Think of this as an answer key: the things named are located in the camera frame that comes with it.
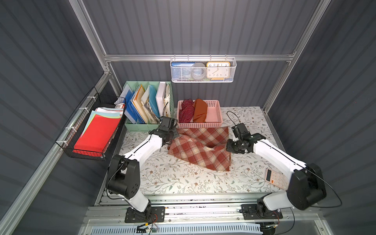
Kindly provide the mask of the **rust brown skirt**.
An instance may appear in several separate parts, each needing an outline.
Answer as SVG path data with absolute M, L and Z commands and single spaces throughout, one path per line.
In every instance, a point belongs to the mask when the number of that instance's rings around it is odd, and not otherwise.
M 197 99 L 194 102 L 193 122 L 204 123 L 206 121 L 207 112 L 208 112 L 207 103 L 201 99 Z

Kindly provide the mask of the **pink plastic basket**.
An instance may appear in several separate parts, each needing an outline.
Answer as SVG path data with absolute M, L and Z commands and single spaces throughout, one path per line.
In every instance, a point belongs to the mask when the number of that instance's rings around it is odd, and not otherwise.
M 204 100 L 208 105 L 207 116 L 205 122 L 190 122 L 190 123 L 181 123 L 179 120 L 179 113 L 182 109 L 182 100 L 178 101 L 177 104 L 177 119 L 179 128 L 217 128 L 221 127 L 223 123 L 221 108 L 218 100 Z

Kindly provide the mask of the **red plaid skirt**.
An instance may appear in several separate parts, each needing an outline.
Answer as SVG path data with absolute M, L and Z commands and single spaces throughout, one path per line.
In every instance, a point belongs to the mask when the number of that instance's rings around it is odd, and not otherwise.
M 187 128 L 167 148 L 168 154 L 214 171 L 229 171 L 231 153 L 226 150 L 229 128 Z

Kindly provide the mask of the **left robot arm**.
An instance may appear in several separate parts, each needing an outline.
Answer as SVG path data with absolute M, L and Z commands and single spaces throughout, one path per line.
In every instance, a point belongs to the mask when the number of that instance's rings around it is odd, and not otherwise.
M 163 116 L 158 127 L 149 131 L 141 144 L 123 155 L 113 156 L 107 173 L 106 193 L 125 200 L 136 212 L 149 212 L 151 202 L 140 191 L 141 166 L 154 152 L 179 136 L 176 126 L 176 119 Z

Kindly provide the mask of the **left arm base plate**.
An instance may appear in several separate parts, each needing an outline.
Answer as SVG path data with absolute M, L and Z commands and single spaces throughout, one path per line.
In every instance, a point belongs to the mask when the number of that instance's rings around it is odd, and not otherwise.
M 164 222 L 165 207 L 148 206 L 144 212 L 129 207 L 124 219 L 125 223 L 152 223 Z

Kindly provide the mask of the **red polka dot skirt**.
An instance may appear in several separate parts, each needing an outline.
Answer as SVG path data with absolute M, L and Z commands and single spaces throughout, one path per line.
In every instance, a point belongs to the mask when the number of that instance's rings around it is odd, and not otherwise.
M 179 123 L 190 123 L 193 119 L 194 111 L 194 101 L 191 99 L 183 100 L 179 111 Z

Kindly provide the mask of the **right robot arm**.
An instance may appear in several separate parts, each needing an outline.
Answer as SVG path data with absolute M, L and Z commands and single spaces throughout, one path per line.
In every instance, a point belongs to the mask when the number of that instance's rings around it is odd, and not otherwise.
M 237 140 L 228 140 L 228 152 L 257 154 L 276 167 L 288 180 L 285 191 L 270 193 L 257 200 L 259 213 L 292 207 L 303 211 L 326 198 L 320 167 L 291 157 L 263 135 L 251 134 L 243 123 L 236 124 L 231 129 Z

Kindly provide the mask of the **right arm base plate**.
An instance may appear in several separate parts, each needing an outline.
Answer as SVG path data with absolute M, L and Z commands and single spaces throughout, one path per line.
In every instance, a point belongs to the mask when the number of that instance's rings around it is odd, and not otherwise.
M 278 209 L 270 211 L 269 209 L 259 204 L 242 204 L 239 212 L 243 215 L 243 218 L 245 220 L 283 218 L 281 210 Z

